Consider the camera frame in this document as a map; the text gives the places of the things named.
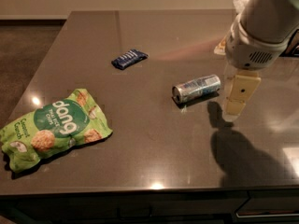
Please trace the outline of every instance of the aluminum can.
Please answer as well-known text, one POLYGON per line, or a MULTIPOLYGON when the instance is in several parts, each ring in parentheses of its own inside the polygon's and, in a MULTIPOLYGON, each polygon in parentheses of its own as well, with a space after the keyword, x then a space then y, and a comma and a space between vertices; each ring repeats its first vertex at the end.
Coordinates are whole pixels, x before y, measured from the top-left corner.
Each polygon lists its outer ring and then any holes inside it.
POLYGON ((221 80, 216 75, 199 77, 172 88, 173 99, 177 104, 183 104, 203 95, 218 91, 221 80))

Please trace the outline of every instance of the snack bag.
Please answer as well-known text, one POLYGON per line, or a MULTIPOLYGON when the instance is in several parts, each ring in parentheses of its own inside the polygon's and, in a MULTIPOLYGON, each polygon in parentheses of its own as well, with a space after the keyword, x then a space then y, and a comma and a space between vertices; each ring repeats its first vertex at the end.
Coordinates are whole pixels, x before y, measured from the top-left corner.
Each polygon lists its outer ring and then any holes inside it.
POLYGON ((68 98, 9 123, 0 130, 0 141, 11 170, 19 173, 41 159, 111 134, 101 108, 86 90, 77 89, 68 98))

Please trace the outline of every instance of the floor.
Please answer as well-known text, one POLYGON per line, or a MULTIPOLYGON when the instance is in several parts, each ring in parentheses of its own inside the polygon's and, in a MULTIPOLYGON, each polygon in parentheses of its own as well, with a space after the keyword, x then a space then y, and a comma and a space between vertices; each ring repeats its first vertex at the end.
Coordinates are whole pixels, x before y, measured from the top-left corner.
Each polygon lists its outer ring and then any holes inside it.
MULTIPOLYGON (((7 123, 61 28, 61 24, 0 24, 0 129, 7 123)), ((14 222, 0 216, 0 223, 14 222)))

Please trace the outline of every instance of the chip bag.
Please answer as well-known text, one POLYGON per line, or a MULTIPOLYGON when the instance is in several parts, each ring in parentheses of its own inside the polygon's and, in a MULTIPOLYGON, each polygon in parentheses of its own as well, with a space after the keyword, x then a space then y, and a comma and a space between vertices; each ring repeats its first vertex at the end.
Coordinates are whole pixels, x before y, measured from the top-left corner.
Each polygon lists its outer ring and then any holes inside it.
POLYGON ((2 150, 15 173, 29 169, 72 146, 112 134, 101 108, 84 89, 9 123, 0 130, 2 150))

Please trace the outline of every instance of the table surface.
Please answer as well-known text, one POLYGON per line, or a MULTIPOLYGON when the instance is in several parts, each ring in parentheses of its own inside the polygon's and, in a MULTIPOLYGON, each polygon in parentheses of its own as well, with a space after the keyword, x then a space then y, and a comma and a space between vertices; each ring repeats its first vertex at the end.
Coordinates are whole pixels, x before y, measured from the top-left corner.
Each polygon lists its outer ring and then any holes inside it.
POLYGON ((293 188, 299 184, 299 67, 279 58, 234 125, 218 95, 177 106, 172 87, 228 69, 215 46, 231 10, 72 12, 9 120, 87 89, 113 134, 14 175, 0 163, 0 195, 150 189, 293 188), (121 71, 129 49, 149 58, 121 71))

